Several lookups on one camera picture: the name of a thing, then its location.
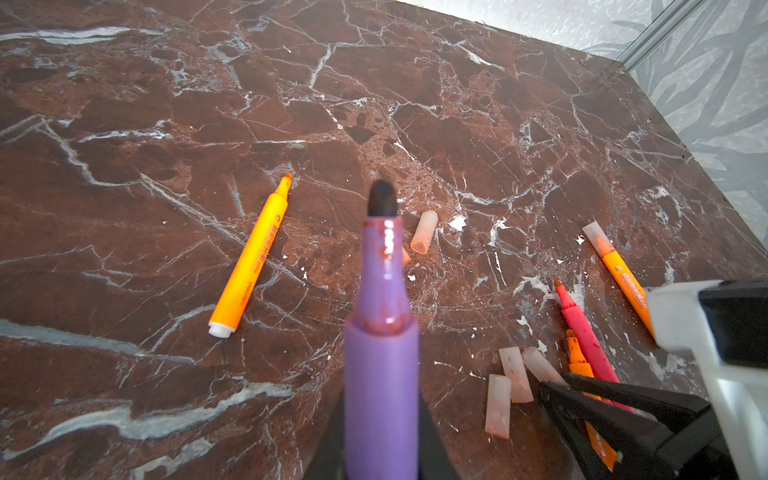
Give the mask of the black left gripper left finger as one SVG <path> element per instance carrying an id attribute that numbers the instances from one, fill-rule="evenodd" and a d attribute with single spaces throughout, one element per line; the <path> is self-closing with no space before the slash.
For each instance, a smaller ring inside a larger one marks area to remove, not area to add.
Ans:
<path id="1" fill-rule="evenodd" d="M 344 402 L 338 401 L 303 480 L 346 480 Z"/>

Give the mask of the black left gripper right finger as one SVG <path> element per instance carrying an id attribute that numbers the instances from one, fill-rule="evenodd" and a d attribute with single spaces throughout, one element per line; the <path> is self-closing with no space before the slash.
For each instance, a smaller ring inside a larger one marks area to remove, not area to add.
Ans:
<path id="1" fill-rule="evenodd" d="M 419 397 L 419 480 L 458 480 L 423 396 Z"/>

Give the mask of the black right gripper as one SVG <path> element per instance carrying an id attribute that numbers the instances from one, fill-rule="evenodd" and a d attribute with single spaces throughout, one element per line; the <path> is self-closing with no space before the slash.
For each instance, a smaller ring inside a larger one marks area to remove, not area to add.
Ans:
<path id="1" fill-rule="evenodd" d="M 539 400 L 587 479 L 738 479 L 711 404 L 698 396 L 565 373 Z M 608 469 L 580 426 L 616 453 Z"/>

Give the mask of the purple highlighter pen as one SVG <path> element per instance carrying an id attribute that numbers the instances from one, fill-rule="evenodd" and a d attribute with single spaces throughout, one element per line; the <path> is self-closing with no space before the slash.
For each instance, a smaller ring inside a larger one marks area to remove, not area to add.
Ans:
<path id="1" fill-rule="evenodd" d="M 419 326 L 403 274 L 394 186 L 375 181 L 363 221 L 360 285 L 344 329 L 344 448 L 350 479 L 418 476 Z"/>

